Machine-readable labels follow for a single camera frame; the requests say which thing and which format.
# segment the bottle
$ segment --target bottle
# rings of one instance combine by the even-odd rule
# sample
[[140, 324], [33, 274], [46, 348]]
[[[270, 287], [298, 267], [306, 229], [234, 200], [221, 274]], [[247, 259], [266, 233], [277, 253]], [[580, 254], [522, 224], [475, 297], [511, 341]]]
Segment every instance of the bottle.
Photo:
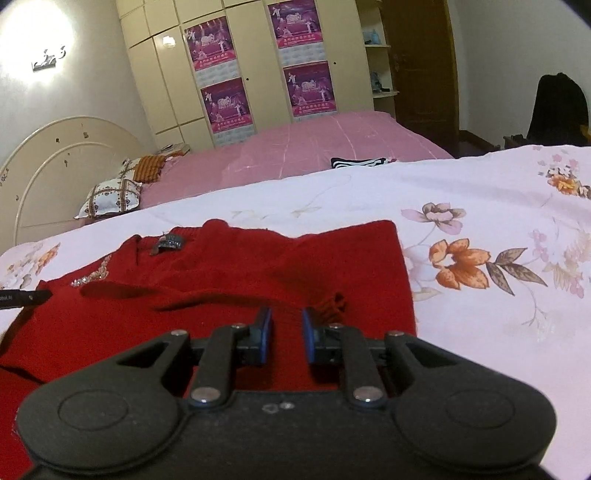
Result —
[[382, 44], [382, 41], [379, 39], [378, 32], [375, 31], [375, 28], [371, 34], [371, 43], [373, 45], [381, 45]]

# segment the rhinestone decoration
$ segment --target rhinestone decoration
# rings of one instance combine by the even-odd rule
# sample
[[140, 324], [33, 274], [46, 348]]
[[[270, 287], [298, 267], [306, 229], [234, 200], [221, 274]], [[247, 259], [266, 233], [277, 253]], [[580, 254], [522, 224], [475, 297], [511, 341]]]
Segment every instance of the rhinestone decoration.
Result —
[[77, 280], [74, 280], [70, 285], [72, 285], [72, 287], [81, 287], [82, 285], [86, 285], [91, 281], [104, 280], [109, 275], [109, 271], [107, 270], [109, 260], [111, 260], [111, 256], [107, 255], [100, 263], [100, 267], [98, 270], [95, 270], [87, 277], [82, 277], [78, 278]]

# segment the white headboard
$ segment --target white headboard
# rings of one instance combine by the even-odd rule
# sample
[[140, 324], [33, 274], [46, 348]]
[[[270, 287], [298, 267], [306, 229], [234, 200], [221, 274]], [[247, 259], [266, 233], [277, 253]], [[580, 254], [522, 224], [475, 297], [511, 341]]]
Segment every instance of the white headboard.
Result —
[[90, 116], [31, 134], [0, 167], [0, 254], [78, 227], [73, 218], [90, 189], [146, 153], [124, 128]]

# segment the bed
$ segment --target bed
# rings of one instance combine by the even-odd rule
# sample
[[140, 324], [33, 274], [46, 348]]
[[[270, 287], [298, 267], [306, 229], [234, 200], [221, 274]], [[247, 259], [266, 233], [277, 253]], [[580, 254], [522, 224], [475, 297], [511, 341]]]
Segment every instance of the bed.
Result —
[[[591, 149], [577, 147], [320, 171], [19, 245], [0, 257], [0, 283], [18, 287], [28, 275], [31, 289], [136, 233], [161, 235], [212, 218], [290, 237], [392, 220], [419, 337], [542, 391], [558, 417], [543, 466], [560, 480], [582, 480], [591, 472], [590, 183]], [[0, 332], [17, 314], [0, 311]]]
[[[0, 168], [0, 252], [87, 223], [73, 218], [91, 188], [114, 178], [126, 158], [148, 153], [125, 129], [93, 117], [66, 118], [31, 134]], [[174, 158], [158, 183], [143, 186], [140, 208], [327, 170], [331, 157], [450, 156], [386, 113], [327, 116], [271, 129], [243, 144]]]
[[324, 116], [267, 130], [243, 144], [174, 158], [165, 165], [159, 182], [143, 186], [141, 207], [328, 170], [333, 157], [417, 161], [451, 155], [387, 113]]

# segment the black and white cloth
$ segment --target black and white cloth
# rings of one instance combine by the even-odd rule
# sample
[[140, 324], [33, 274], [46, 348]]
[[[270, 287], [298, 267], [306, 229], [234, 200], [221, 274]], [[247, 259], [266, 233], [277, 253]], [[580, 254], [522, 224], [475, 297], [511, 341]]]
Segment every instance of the black and white cloth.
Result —
[[374, 158], [370, 160], [345, 160], [343, 158], [331, 158], [330, 165], [333, 168], [353, 167], [355, 165], [361, 167], [375, 167], [377, 165], [384, 165], [396, 161], [395, 158]]

